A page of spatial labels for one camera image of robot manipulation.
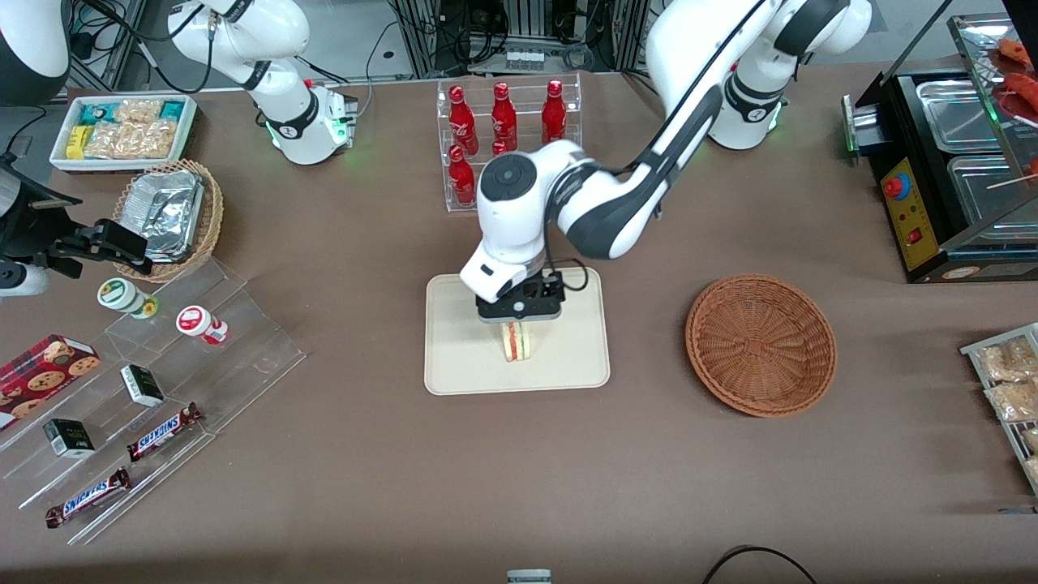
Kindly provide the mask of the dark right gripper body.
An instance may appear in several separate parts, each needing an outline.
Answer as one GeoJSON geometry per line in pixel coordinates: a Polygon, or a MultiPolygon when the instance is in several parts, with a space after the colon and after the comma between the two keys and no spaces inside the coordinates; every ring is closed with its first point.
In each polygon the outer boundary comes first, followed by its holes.
{"type": "Polygon", "coordinates": [[[45,212],[31,206],[48,199],[44,188],[13,169],[13,156],[2,157],[2,255],[16,260],[47,249],[51,229],[45,212]]]}

